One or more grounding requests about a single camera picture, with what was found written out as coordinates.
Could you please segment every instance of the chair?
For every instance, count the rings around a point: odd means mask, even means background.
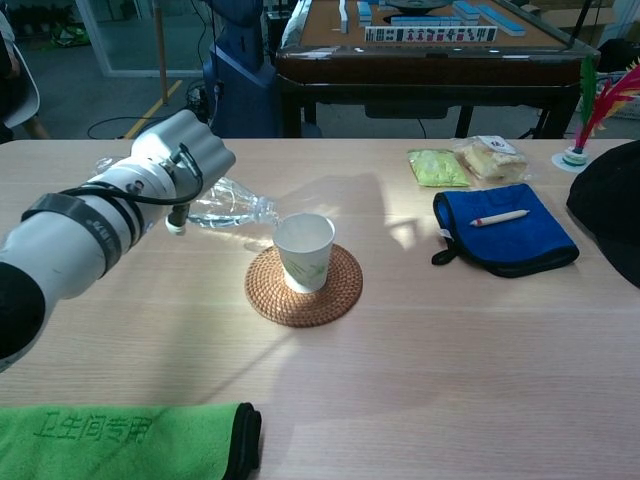
[[[14,53],[20,62],[20,78],[17,80],[24,87],[20,89],[18,98],[14,99],[13,109],[2,117],[2,122],[9,128],[17,127],[35,117],[40,109],[40,93],[31,71],[24,61],[22,53],[17,46],[13,46]]]
[[[0,0],[0,12],[8,15],[7,4]],[[17,45],[13,44],[13,52],[20,63],[20,77],[16,82],[20,85],[17,89],[17,98],[13,99],[13,109],[0,117],[0,122],[8,128],[23,125],[32,138],[50,138],[49,134],[37,117],[40,109],[40,92],[31,71],[25,62]]]

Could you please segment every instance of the red feather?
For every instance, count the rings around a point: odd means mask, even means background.
[[[633,95],[637,93],[640,93],[640,64],[634,64],[633,68],[613,86],[611,80],[607,80],[602,91],[596,95],[593,112],[578,136],[576,147],[584,148],[593,129],[600,126],[605,118],[620,110],[625,103],[634,100]]]

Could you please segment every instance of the yellow line on floor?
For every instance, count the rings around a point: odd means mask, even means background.
[[[175,92],[180,85],[182,85],[182,80],[176,80],[176,83],[174,83],[173,85],[171,85],[171,88],[169,89],[169,91],[167,92],[167,95],[170,97],[171,95],[173,95],[173,92]],[[147,123],[149,121],[149,117],[151,117],[154,113],[156,113],[158,111],[158,109],[162,106],[162,98],[160,98],[154,105],[153,107],[151,107],[149,110],[147,110],[147,113],[145,113],[142,117],[140,118],[140,120],[138,120],[136,122],[136,124],[131,127],[131,130],[129,130],[127,132],[127,134],[124,136],[124,138],[126,139],[132,139],[133,137],[136,136],[136,133],[138,133],[138,131],[142,128],[142,126]]]

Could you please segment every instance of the yellow-green package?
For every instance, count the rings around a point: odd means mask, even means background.
[[[424,187],[468,187],[469,180],[451,150],[409,150],[409,163]]]

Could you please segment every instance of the plastic water bottle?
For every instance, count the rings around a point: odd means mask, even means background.
[[[276,225],[275,203],[227,177],[222,177],[191,204],[189,222],[202,228],[236,227],[246,223]]]

